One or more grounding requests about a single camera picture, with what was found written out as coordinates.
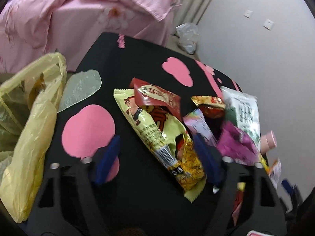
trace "green package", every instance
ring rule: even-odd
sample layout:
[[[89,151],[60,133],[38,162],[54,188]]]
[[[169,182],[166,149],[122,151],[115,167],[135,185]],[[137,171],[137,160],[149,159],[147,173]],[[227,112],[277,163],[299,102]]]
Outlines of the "green package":
[[[226,105],[225,120],[245,131],[260,151],[260,125],[257,98],[243,92],[221,87]]]

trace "metal screw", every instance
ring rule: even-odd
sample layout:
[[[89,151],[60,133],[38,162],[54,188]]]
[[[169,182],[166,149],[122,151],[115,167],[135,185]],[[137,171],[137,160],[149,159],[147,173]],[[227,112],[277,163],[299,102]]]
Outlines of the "metal screw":
[[[222,160],[226,163],[232,163],[233,159],[230,156],[223,156]]]
[[[58,162],[55,162],[55,163],[52,163],[52,164],[50,165],[50,168],[51,168],[52,170],[55,170],[55,169],[59,168],[59,166],[60,166],[60,164],[59,164]]]
[[[92,157],[85,157],[81,161],[83,164],[88,164],[92,162]]]
[[[255,167],[258,169],[262,169],[263,165],[260,162],[255,162]]]

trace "pink floral duvet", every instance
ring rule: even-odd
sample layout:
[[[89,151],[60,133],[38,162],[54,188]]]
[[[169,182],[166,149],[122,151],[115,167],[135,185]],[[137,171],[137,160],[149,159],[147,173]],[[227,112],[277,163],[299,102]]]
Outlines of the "pink floral duvet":
[[[58,50],[75,71],[102,32],[166,45],[178,0],[12,0],[0,15],[0,73]]]

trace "red snack package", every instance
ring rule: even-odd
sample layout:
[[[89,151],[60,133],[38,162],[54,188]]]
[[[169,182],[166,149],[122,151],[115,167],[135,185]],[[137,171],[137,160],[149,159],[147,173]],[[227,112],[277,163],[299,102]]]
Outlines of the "red snack package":
[[[130,88],[134,88],[135,103],[138,106],[165,106],[173,116],[182,121],[180,96],[137,78],[131,80]]]
[[[216,119],[224,116],[225,104],[219,97],[192,96],[191,100],[201,110],[201,112],[211,118]]]

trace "plastic wrapper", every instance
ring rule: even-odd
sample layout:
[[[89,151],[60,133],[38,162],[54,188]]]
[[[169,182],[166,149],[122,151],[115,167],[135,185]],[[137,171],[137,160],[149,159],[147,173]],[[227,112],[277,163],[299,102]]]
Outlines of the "plastic wrapper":
[[[280,176],[281,176],[281,162],[280,159],[274,161],[273,165],[269,168],[268,176],[275,187],[277,189]]]
[[[178,46],[188,54],[194,54],[199,39],[199,29],[194,23],[185,23],[176,27],[176,35],[179,37]]]
[[[198,106],[205,116],[211,119],[217,119],[224,116],[225,104],[219,97],[192,96],[191,100]]]
[[[204,188],[205,174],[190,136],[175,116],[157,106],[139,107],[134,95],[133,89],[114,90],[114,98],[123,115],[150,152],[176,178],[184,189],[184,196],[192,202]]]
[[[239,185],[243,184],[244,188],[240,190]],[[233,212],[232,212],[232,219],[234,226],[237,223],[239,212],[241,211],[242,203],[243,203],[243,198],[244,198],[244,190],[245,190],[245,183],[238,183],[238,190],[236,192],[236,197],[233,205]]]
[[[134,88],[135,102],[138,106],[164,107],[178,120],[182,120],[180,96],[137,78],[131,80],[130,88]]]
[[[72,75],[65,86],[58,112],[90,97],[100,89],[101,85],[102,80],[96,70],[88,70]]]
[[[0,151],[14,151],[0,198],[17,223],[28,218],[42,182],[66,77],[65,58],[49,53],[0,86]]]
[[[207,145],[217,146],[217,140],[213,136],[209,126],[204,120],[204,115],[199,109],[184,116],[183,121],[192,134],[200,133]]]
[[[260,151],[260,125],[257,98],[236,90],[221,86],[226,104],[225,120],[245,131]]]
[[[227,121],[217,146],[222,156],[229,156],[235,162],[254,165],[259,161],[259,152],[249,135]]]

